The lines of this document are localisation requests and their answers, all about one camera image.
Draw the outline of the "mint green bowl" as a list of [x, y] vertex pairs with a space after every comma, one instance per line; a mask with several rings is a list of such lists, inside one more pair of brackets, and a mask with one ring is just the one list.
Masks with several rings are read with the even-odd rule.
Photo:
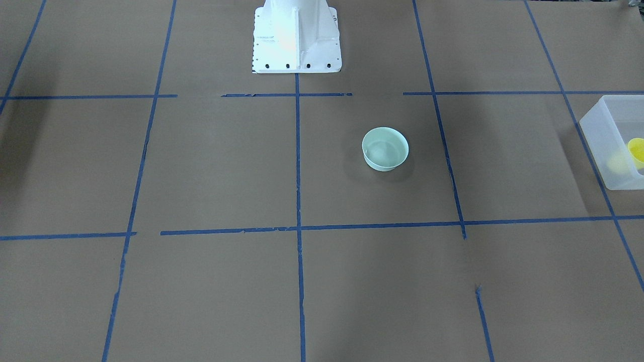
[[361, 148], [366, 164], [380, 172], [392, 171], [403, 164], [410, 151], [405, 136], [390, 127], [377, 127], [368, 131], [363, 137]]

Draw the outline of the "yellow plastic cup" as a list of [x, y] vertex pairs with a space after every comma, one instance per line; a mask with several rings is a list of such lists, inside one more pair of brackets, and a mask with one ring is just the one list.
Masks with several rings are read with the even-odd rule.
[[626, 143], [626, 148], [635, 169], [642, 170], [644, 167], [644, 139], [635, 137]]

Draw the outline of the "translucent white plastic box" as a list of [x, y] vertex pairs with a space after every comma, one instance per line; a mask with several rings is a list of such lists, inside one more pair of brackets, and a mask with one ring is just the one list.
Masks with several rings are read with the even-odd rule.
[[642, 190], [642, 156], [629, 149], [642, 117], [643, 96], [602, 96], [579, 122], [605, 188]]

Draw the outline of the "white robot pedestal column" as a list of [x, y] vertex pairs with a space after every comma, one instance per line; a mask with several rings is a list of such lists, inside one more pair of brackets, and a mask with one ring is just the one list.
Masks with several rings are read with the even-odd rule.
[[254, 21], [253, 73], [341, 71], [338, 12], [327, 1], [266, 1]]

